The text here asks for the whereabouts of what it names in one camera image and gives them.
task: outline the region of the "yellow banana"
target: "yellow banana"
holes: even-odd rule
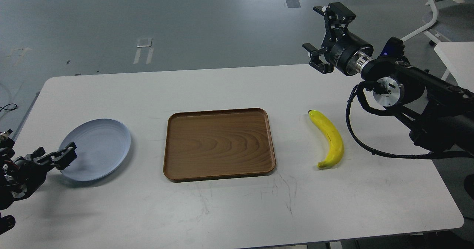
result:
[[[324,161],[318,163],[319,169],[330,168],[341,161],[344,154],[344,143],[341,135],[332,124],[320,111],[308,111],[311,121],[324,133],[329,143],[329,152]]]

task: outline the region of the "concrete floor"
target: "concrete floor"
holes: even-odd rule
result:
[[[324,35],[323,19],[312,7],[329,2],[356,13],[349,29],[378,54],[391,36],[421,26],[428,11],[425,0],[299,1],[301,8],[287,8],[286,0],[0,0],[0,105],[18,104],[0,112],[0,127],[18,131],[51,77],[307,63],[301,44],[319,46]],[[144,49],[134,64],[137,39],[149,37],[151,62],[146,64]],[[419,35],[406,45],[413,65],[442,75],[445,66],[428,38]],[[461,212],[474,217],[462,189],[473,162],[436,165]],[[456,232],[467,239],[473,229],[466,221]]]

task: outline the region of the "brown tray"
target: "brown tray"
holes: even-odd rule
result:
[[[263,109],[176,113],[168,119],[163,173],[172,181],[264,175],[275,164]]]

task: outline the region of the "white table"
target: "white table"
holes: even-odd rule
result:
[[[20,133],[17,155],[56,150],[76,126],[102,117],[128,126],[126,162],[78,187],[57,170],[29,199],[0,248],[245,248],[430,232],[464,220],[430,160],[372,156],[350,137],[346,101],[360,77],[308,65],[71,76],[49,79]],[[261,107],[277,168],[268,176],[173,183],[163,175],[173,113]],[[346,152],[333,169],[315,164],[327,142],[307,111],[339,129]],[[396,119],[354,104],[354,130],[371,146],[422,153]]]
[[[474,91],[474,41],[441,42],[435,52],[447,68],[442,79],[451,73],[460,87]]]

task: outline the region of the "cable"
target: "cable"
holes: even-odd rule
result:
[[[352,130],[349,115],[351,113],[351,103],[354,100],[354,97],[357,95],[357,92],[364,89],[364,87],[360,86],[363,83],[364,82],[361,82],[360,84],[357,84],[357,85],[354,86],[354,88],[352,89],[351,95],[349,96],[349,100],[347,100],[346,124],[347,124],[347,128],[349,129],[349,132],[350,132],[352,138],[354,138],[354,140],[357,142],[357,144],[359,144],[362,148],[364,148],[365,150],[372,153],[372,155],[384,156],[384,157],[389,157],[389,158],[405,158],[405,159],[443,159],[443,158],[456,158],[456,157],[474,158],[474,156],[471,156],[467,152],[441,152],[441,153],[427,153],[427,154],[424,154],[424,155],[395,155],[393,153],[387,153],[387,152],[379,151],[375,148],[372,148],[372,147],[366,145],[362,141],[360,141],[357,138],[357,136],[355,135],[354,131]]]
[[[10,106],[10,105],[14,105],[15,107],[14,108],[5,108],[5,107]],[[4,106],[0,107],[0,111],[2,111],[2,110],[13,111],[17,108],[18,108],[17,104],[11,103],[11,104],[7,104],[7,105],[4,105]]]

